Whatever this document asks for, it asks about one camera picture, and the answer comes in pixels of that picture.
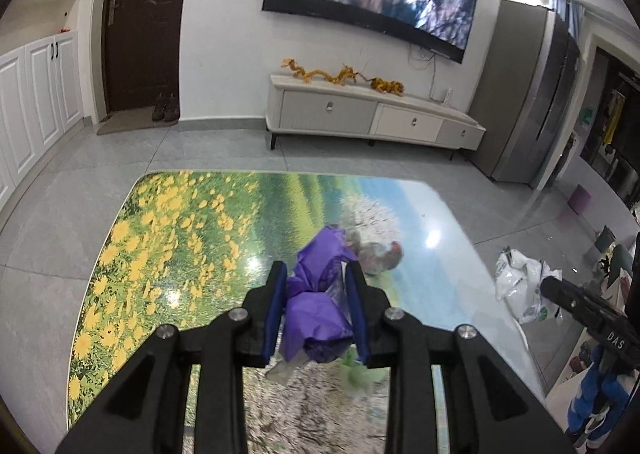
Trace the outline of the white plastic bag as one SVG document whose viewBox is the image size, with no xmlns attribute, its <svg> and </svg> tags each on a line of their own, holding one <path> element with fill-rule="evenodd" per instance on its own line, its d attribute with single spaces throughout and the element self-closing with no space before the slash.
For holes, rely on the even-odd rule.
<svg viewBox="0 0 640 454">
<path fill-rule="evenodd" d="M 541 295 L 545 278 L 562 280 L 562 271 L 553 270 L 548 263 L 529 258 L 509 246 L 503 248 L 496 262 L 496 298 L 504 301 L 518 324 L 563 321 L 562 309 Z"/>
</svg>

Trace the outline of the purple stool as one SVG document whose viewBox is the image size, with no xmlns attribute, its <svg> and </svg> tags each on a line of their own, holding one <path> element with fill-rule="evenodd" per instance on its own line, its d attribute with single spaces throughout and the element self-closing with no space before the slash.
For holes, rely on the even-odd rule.
<svg viewBox="0 0 640 454">
<path fill-rule="evenodd" d="M 582 215 L 591 202 L 591 194 L 582 186 L 576 185 L 567 200 L 567 205 L 576 215 Z"/>
</svg>

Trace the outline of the white grey TV cabinet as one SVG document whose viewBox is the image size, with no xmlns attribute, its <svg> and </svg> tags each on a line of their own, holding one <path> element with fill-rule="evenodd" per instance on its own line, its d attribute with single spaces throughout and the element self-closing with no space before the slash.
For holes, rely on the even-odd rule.
<svg viewBox="0 0 640 454">
<path fill-rule="evenodd" d="M 272 140 L 314 135 L 475 151 L 485 135 L 475 119 L 438 103 L 288 75 L 270 77 L 265 122 Z"/>
</svg>

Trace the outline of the golden tiger ornament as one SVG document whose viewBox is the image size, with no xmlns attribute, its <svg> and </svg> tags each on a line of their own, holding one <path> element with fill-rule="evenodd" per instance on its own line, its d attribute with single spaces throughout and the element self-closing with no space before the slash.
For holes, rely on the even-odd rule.
<svg viewBox="0 0 640 454">
<path fill-rule="evenodd" d="M 373 90 L 381 94 L 392 94 L 398 97 L 405 95 L 405 86 L 398 81 L 386 81 L 381 77 L 373 77 L 369 84 Z"/>
</svg>

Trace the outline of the pair of dark shoes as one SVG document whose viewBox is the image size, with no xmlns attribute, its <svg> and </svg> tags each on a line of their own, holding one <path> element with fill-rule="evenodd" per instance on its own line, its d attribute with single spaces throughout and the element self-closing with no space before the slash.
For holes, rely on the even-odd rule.
<svg viewBox="0 0 640 454">
<path fill-rule="evenodd" d="M 175 123 L 180 117 L 179 99 L 175 95 L 160 95 L 152 111 L 153 122 Z"/>
</svg>

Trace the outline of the white router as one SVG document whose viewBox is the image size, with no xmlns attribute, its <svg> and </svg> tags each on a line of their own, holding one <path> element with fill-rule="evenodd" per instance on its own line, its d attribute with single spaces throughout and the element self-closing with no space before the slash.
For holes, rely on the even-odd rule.
<svg viewBox="0 0 640 454">
<path fill-rule="evenodd" d="M 454 89 L 452 88 L 448 88 L 446 90 L 446 92 L 444 93 L 444 96 L 442 96 L 442 104 L 448 104 L 450 102 L 453 92 L 454 92 Z"/>
</svg>

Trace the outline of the golden dragon ornament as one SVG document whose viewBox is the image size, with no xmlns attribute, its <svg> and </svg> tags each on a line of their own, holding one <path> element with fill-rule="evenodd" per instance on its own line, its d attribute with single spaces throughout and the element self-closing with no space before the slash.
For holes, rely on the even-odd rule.
<svg viewBox="0 0 640 454">
<path fill-rule="evenodd" d="M 321 77 L 328 83 L 344 86 L 348 81 L 356 84 L 359 76 L 352 66 L 343 66 L 340 72 L 334 75 L 321 69 L 306 70 L 292 58 L 283 59 L 280 66 L 282 69 L 290 70 L 294 77 L 300 78 L 305 83 L 310 83 L 314 77 Z"/>
</svg>

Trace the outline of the brown door mat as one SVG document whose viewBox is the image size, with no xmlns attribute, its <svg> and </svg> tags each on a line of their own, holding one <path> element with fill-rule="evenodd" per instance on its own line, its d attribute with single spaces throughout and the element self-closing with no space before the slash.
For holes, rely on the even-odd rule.
<svg viewBox="0 0 640 454">
<path fill-rule="evenodd" d="M 105 136 L 111 135 L 111 133 L 126 133 L 126 131 L 170 127 L 178 123 L 178 121 L 167 122 L 164 119 L 154 121 L 152 118 L 153 112 L 153 107 L 117 111 L 107 118 L 96 131 L 96 134 L 98 136 Z"/>
</svg>

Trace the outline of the grey double door refrigerator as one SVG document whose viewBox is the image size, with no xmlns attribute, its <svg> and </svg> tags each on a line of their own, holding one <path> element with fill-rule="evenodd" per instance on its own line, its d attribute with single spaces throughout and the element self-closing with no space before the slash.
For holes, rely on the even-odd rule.
<svg viewBox="0 0 640 454">
<path fill-rule="evenodd" d="M 579 48 L 553 10 L 502 0 L 469 115 L 485 128 L 471 155 L 493 181 L 531 187 L 556 136 Z"/>
</svg>

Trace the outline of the dark brown entrance door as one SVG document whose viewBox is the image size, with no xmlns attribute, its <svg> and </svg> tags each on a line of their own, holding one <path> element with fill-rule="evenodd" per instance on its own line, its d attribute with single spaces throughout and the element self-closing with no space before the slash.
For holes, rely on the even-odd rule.
<svg viewBox="0 0 640 454">
<path fill-rule="evenodd" d="M 107 111 L 152 107 L 179 91 L 183 0 L 104 0 Z"/>
</svg>

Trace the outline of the white lower shoe cabinet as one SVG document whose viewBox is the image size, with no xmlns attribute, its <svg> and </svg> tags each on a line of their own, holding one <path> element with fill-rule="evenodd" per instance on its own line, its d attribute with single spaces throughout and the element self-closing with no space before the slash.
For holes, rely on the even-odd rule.
<svg viewBox="0 0 640 454">
<path fill-rule="evenodd" d="M 77 33 L 35 40 L 1 56 L 1 205 L 84 117 Z"/>
</svg>

